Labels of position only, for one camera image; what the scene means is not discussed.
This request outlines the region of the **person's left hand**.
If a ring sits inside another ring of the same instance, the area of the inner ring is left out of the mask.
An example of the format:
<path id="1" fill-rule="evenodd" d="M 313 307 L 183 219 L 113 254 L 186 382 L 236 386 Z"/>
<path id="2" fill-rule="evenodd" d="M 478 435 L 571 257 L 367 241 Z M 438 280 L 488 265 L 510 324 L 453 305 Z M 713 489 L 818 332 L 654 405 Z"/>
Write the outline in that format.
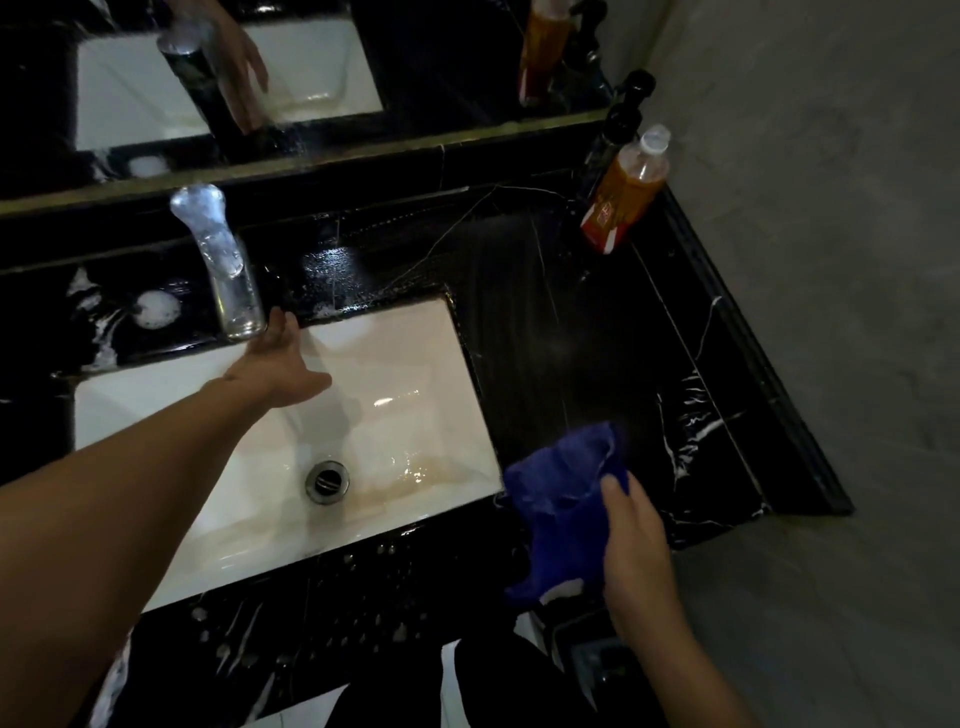
<path id="1" fill-rule="evenodd" d="M 274 306 L 265 331 L 246 344 L 222 380 L 256 392 L 267 407 L 289 407 L 289 377 L 295 371 L 318 372 L 306 365 L 303 335 L 296 315 Z"/>

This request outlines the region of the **person's right hand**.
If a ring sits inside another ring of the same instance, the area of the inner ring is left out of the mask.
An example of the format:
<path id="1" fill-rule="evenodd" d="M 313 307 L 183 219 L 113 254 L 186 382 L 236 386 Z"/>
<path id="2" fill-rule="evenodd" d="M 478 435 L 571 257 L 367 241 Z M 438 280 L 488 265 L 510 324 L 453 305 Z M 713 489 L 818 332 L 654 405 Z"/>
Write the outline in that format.
<path id="1" fill-rule="evenodd" d="M 604 555 L 604 594 L 611 621 L 626 641 L 682 612 L 663 521 L 639 480 L 627 474 L 631 527 L 610 529 Z"/>

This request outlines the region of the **blue cleaning cloth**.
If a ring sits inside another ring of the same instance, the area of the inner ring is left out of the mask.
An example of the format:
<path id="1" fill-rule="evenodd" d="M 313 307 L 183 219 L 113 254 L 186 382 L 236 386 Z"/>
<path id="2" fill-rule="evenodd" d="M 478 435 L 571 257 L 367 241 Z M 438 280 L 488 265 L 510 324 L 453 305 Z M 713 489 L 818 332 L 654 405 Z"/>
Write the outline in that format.
<path id="1" fill-rule="evenodd" d="M 507 467 L 507 500 L 531 536 L 529 572 L 506 588 L 508 601 L 533 606 L 602 590 L 609 540 L 601 487 L 606 476 L 629 493 L 623 438 L 608 420 L 572 430 Z"/>

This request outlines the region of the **person's left forearm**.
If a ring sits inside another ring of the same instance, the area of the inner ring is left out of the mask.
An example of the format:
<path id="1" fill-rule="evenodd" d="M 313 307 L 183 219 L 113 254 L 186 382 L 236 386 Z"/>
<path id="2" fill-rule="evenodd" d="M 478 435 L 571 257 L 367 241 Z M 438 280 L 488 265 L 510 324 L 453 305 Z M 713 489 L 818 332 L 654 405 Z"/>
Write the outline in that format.
<path id="1" fill-rule="evenodd" d="M 0 487 L 0 728 L 71 722 L 268 400 L 218 378 Z"/>

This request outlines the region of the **person's right forearm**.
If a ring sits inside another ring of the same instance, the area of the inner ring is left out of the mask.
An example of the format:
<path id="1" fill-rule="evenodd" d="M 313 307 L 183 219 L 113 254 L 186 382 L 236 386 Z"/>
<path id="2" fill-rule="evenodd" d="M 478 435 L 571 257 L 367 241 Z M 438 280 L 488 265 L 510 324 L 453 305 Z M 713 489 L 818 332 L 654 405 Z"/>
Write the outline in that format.
<path id="1" fill-rule="evenodd" d="M 695 637 L 677 598 L 615 612 L 669 728 L 762 728 Z"/>

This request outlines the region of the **white sink basin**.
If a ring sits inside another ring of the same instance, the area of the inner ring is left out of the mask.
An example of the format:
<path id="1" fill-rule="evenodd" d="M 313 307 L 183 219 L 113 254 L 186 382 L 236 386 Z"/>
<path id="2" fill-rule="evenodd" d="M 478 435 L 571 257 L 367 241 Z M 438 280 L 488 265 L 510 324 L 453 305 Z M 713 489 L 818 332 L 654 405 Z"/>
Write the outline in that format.
<path id="1" fill-rule="evenodd" d="M 302 331 L 332 386 L 271 410 L 236 446 L 145 612 L 406 528 L 501 490 L 501 468 L 444 297 Z M 319 462 L 349 472 L 321 506 Z"/>

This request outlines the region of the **metal sink drain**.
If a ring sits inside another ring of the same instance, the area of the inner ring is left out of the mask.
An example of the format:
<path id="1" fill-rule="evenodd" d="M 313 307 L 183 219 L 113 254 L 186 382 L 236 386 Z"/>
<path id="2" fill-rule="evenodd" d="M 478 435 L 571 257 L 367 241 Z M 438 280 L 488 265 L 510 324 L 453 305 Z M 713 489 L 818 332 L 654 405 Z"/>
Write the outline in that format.
<path id="1" fill-rule="evenodd" d="M 339 461 L 324 460 L 312 467 L 304 480 L 306 497 L 313 504 L 338 504 L 350 489 L 348 469 Z"/>

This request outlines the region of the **chrome faucet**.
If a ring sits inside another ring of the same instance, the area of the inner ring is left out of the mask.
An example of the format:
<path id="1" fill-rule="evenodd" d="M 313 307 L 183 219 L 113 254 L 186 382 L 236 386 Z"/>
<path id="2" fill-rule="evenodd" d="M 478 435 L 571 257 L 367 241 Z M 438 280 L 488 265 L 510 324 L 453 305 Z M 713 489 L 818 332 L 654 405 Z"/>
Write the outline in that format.
<path id="1" fill-rule="evenodd" d="M 223 335 L 236 343 L 263 334 L 267 315 L 246 248 L 228 223 L 223 191 L 213 184 L 182 187 L 172 194 L 170 210 L 196 242 Z"/>

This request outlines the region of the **white soap foam blob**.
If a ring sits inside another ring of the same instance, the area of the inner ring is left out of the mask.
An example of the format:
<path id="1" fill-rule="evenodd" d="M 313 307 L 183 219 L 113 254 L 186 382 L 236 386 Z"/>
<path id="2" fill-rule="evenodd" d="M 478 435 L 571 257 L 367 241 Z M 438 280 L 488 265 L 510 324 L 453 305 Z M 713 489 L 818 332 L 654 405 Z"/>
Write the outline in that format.
<path id="1" fill-rule="evenodd" d="M 133 307 L 135 324 L 145 331 L 158 331 L 173 324 L 182 314 L 182 305 L 173 294 L 148 290 L 138 296 Z"/>

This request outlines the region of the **person's black trousers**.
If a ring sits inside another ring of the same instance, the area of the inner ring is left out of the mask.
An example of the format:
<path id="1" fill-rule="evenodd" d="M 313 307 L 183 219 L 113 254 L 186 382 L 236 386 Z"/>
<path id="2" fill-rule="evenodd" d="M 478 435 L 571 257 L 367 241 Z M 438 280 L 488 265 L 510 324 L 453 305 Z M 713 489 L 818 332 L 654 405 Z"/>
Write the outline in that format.
<path id="1" fill-rule="evenodd" d="M 668 728 L 639 661 L 617 637 L 570 645 L 564 672 L 528 639 L 486 629 L 454 643 L 395 644 L 353 675 L 323 728 Z"/>

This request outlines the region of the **clear bottle with orange liquid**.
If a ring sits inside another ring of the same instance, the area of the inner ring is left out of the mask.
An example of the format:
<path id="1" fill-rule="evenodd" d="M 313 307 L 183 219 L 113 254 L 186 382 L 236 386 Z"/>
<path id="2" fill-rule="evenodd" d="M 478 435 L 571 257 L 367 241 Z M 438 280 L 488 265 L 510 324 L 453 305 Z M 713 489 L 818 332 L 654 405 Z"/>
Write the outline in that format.
<path id="1" fill-rule="evenodd" d="M 607 256 L 617 249 L 665 187 L 671 140 L 671 130 L 655 124 L 618 151 L 580 224 L 583 237 L 594 251 Z"/>

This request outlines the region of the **black pump bottle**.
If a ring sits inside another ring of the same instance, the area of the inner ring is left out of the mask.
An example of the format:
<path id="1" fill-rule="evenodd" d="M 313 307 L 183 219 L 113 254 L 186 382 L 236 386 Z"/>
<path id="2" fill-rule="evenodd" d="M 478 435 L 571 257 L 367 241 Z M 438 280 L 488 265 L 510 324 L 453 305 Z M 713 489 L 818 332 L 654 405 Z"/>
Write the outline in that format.
<path id="1" fill-rule="evenodd" d="M 591 143 L 582 164 L 577 189 L 577 204 L 590 204 L 596 188 L 612 161 L 626 144 L 632 142 L 642 125 L 642 103 L 655 91 L 657 80 L 645 69 L 636 69 L 616 91 L 616 100 L 604 119 L 600 132 Z"/>

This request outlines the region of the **wall mirror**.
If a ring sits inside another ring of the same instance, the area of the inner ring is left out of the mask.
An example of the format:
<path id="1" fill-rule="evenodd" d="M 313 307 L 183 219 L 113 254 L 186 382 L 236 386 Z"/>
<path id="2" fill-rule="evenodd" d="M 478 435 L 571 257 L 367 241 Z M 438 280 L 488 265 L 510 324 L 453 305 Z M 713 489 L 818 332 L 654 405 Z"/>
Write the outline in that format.
<path id="1" fill-rule="evenodd" d="M 530 0 L 213 0 L 268 67 L 244 135 L 183 0 L 0 0 L 0 227 L 602 119 L 598 64 L 520 102 Z"/>

